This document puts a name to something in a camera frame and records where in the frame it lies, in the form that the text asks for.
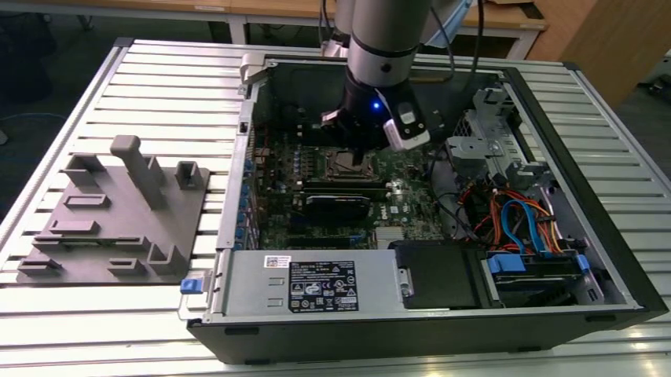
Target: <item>blue plastic latch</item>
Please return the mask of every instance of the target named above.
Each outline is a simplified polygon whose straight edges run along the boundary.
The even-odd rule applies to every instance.
[[[492,274],[526,271],[518,254],[496,254],[486,260],[486,265]]]
[[[589,261],[586,260],[586,257],[584,255],[577,255],[574,257],[574,260],[577,261],[577,266],[580,267],[580,271],[585,273],[589,271]]]
[[[181,279],[178,291],[182,295],[200,295],[202,293],[202,279]]]

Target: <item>gray fixture base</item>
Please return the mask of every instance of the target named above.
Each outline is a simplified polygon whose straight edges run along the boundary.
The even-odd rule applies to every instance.
[[[21,284],[177,284],[198,227],[209,171],[196,162],[158,166],[140,139],[119,135],[110,152],[123,167],[74,154],[70,184],[33,249],[18,266]]]

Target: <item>sticker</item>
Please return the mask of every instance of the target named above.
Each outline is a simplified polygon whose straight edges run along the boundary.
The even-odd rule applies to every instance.
[[[290,262],[288,285],[288,306],[293,313],[358,310],[353,261]]]
[[[290,255],[266,255],[262,259],[262,267],[266,269],[288,269]]]
[[[225,10],[222,6],[194,5],[193,8],[196,10],[210,10],[213,12],[222,12]]]

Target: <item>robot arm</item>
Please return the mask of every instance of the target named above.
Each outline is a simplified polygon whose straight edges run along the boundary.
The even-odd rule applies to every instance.
[[[449,25],[458,25],[470,0],[436,3],[449,14]],[[340,107],[322,117],[324,127],[357,156],[386,145],[394,151],[414,148],[429,137],[409,69],[422,36],[432,36],[430,22],[437,29],[428,17],[432,1],[340,0],[337,5],[336,34],[349,47],[345,92]]]

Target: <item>green circuit board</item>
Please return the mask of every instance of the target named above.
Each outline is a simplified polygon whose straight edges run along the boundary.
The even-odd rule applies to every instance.
[[[260,226],[262,249],[374,249],[374,229],[378,227],[400,227],[406,240],[444,238],[424,178],[426,151],[370,152],[364,164],[369,171],[361,174],[365,175],[361,179],[380,182],[384,190],[374,190],[369,195],[374,199],[369,203],[368,215],[364,220],[346,226],[321,226],[310,224],[301,217],[300,204],[305,194],[301,193],[300,183],[306,180],[325,183],[336,181],[329,175],[333,174],[333,164],[337,164],[333,156],[346,151],[281,142],[270,150],[262,159],[262,179],[257,190],[265,209]],[[346,169],[352,167],[340,166],[340,172],[352,173]]]

